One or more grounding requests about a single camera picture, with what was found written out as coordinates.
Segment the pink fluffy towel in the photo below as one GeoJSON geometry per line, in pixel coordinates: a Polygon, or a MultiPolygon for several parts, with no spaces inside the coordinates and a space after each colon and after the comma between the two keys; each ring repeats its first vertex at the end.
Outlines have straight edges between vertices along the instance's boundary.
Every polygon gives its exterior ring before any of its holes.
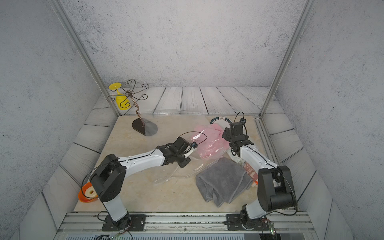
{"type": "Polygon", "coordinates": [[[198,144],[196,156],[200,160],[219,159],[230,148],[222,138],[224,129],[218,124],[197,125],[191,137],[198,144]]]}

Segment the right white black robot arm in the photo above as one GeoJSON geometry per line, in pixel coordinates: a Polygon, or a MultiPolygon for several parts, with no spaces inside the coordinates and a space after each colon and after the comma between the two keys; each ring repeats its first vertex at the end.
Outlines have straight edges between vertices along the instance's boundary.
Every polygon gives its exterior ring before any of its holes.
{"type": "Polygon", "coordinates": [[[258,171],[258,199],[241,211],[242,221],[260,222],[267,214],[290,207],[297,208],[297,197],[291,171],[265,157],[249,140],[245,119],[225,128],[222,138],[229,142],[231,152],[258,171]]]}

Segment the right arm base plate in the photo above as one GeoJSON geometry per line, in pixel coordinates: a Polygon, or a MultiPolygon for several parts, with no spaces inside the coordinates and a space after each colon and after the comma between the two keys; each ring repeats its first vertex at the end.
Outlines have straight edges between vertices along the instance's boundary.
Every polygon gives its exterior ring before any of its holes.
{"type": "Polygon", "coordinates": [[[270,229],[266,218],[252,220],[241,214],[227,214],[224,225],[229,231],[267,231],[270,229]]]}

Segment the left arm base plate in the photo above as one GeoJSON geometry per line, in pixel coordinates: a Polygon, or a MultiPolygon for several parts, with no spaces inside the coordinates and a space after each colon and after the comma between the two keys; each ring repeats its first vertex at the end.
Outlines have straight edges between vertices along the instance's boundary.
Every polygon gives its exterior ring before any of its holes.
{"type": "Polygon", "coordinates": [[[126,215],[119,221],[114,221],[110,215],[107,215],[103,220],[102,232],[143,232],[146,222],[146,215],[135,214],[126,215]]]}

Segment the clear plastic vacuum bag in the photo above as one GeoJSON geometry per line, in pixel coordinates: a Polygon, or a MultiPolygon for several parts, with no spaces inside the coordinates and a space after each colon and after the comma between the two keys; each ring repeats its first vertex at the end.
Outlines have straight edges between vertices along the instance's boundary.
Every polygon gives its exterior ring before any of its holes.
{"type": "Polygon", "coordinates": [[[171,126],[181,123],[188,131],[181,134],[181,142],[171,144],[171,149],[177,151],[177,157],[188,157],[190,161],[184,159],[182,163],[177,163],[174,170],[167,171],[154,181],[154,185],[172,179],[192,178],[230,152],[229,142],[222,138],[225,128],[233,123],[229,118],[206,116],[197,112],[190,115],[182,112],[177,117],[177,121],[170,122],[171,126]]]}

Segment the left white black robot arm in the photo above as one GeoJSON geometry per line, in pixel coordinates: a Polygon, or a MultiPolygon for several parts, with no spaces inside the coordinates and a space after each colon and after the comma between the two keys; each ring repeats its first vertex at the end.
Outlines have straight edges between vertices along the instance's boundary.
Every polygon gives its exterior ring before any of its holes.
{"type": "Polygon", "coordinates": [[[150,168],[173,163],[184,168],[191,161],[190,155],[197,147],[197,143],[189,143],[184,138],[178,137],[174,143],[157,146],[154,150],[143,154],[120,158],[110,154],[93,170],[90,183],[109,217],[114,223],[118,223],[129,217],[129,212],[121,199],[125,178],[150,168]]]}

